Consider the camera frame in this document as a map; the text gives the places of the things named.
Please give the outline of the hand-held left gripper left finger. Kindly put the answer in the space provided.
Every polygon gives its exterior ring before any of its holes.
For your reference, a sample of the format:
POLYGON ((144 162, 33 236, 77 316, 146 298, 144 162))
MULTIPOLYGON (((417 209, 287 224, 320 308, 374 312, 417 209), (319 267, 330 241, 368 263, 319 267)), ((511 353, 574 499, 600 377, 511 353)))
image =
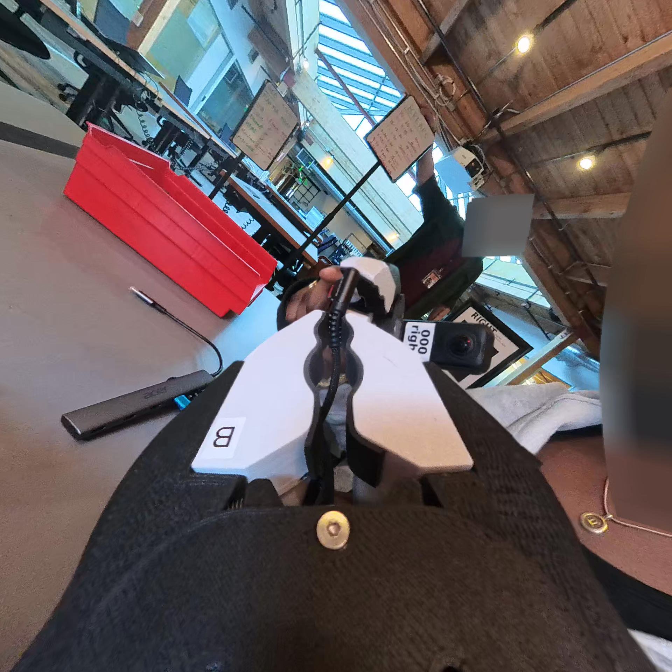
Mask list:
POLYGON ((328 332, 326 313, 314 310, 246 357, 191 463, 195 473, 267 479, 279 495, 306 476, 328 332))

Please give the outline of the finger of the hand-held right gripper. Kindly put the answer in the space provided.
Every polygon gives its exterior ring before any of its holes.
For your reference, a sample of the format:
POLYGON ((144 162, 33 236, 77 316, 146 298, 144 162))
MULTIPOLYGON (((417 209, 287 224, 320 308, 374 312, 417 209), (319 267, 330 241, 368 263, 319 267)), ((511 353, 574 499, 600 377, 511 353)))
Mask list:
POLYGON ((375 261, 373 285, 382 302, 382 315, 389 315, 396 298, 401 294, 399 268, 384 261, 375 261))
POLYGON ((387 315, 387 264, 370 257, 348 257, 340 264, 345 305, 366 315, 387 315))

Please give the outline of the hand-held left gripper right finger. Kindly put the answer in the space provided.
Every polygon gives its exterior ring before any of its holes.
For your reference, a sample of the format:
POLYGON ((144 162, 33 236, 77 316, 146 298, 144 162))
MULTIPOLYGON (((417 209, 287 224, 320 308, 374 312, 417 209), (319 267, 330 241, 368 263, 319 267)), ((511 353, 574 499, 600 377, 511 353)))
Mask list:
POLYGON ((351 379, 346 451, 354 476, 373 488, 404 478, 457 473, 474 461, 419 354, 348 313, 351 379))

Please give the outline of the grey usb hub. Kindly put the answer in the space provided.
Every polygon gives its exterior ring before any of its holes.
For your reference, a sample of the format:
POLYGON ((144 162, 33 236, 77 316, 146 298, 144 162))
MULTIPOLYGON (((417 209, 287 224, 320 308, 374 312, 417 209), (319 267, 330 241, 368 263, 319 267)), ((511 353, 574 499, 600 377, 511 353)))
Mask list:
POLYGON ((211 347, 216 354, 218 367, 215 372, 198 370, 183 376, 172 376, 164 382, 63 414, 61 424, 78 441, 93 440, 168 411, 181 411, 223 372, 222 353, 211 340, 184 323, 146 293, 135 287, 130 287, 130 291, 153 310, 171 319, 211 347))

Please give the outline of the red plastic bin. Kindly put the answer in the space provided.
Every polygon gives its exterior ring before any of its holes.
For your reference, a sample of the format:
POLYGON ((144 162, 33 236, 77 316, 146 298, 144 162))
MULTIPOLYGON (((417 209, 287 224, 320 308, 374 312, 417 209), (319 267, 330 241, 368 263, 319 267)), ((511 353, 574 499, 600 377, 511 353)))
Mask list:
POLYGON ((277 260, 168 160, 87 128, 64 195, 214 315, 240 315, 277 260))

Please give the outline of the person's right hand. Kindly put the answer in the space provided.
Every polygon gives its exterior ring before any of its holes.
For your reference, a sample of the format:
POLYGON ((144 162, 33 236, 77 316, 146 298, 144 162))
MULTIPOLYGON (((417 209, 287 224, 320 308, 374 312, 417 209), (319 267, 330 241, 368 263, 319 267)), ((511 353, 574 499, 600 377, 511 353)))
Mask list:
POLYGON ((342 277, 340 266, 328 265, 315 278, 294 282, 281 297, 276 317, 277 330, 281 331, 314 310, 328 309, 331 291, 342 277))

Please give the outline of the black framed tag sign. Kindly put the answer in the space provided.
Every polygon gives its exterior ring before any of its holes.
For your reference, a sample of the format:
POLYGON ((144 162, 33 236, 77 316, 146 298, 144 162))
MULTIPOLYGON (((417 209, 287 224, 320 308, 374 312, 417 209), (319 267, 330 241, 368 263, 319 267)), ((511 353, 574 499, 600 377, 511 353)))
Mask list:
POLYGON ((527 341, 490 309, 473 298, 466 300, 462 305, 455 308, 447 319, 452 323, 481 324, 488 327, 494 337, 491 365, 485 373, 460 374, 456 370, 446 372, 465 390, 487 386, 533 349, 527 341))

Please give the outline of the long office desk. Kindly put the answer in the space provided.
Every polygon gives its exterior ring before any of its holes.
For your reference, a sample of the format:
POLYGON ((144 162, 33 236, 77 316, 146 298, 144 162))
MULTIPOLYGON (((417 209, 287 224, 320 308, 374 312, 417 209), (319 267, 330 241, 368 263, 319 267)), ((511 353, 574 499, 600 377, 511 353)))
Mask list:
POLYGON ((284 265, 312 233, 307 223, 273 190, 256 189, 238 177, 229 177, 223 194, 237 212, 246 212, 258 227, 251 238, 284 265))

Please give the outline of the whiteboard on black stand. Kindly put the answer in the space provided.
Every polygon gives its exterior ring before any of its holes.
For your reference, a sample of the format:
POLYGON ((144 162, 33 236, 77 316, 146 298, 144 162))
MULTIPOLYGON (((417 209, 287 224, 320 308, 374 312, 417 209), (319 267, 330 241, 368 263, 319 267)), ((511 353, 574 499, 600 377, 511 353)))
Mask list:
POLYGON ((370 130, 364 138, 365 144, 375 156, 375 162, 355 183, 306 240, 286 258, 274 275, 274 283, 287 288, 293 282, 293 266, 303 258, 310 244, 332 223, 337 214, 351 201, 352 197, 378 171, 382 170, 390 183, 396 183, 404 173, 428 153, 434 143, 435 134, 426 121, 417 101, 405 96, 370 130))
POLYGON ((209 199, 214 199, 245 158, 260 170, 267 171, 298 127, 299 119, 279 88, 271 80, 266 80, 233 132, 232 143, 238 153, 215 180, 209 199))

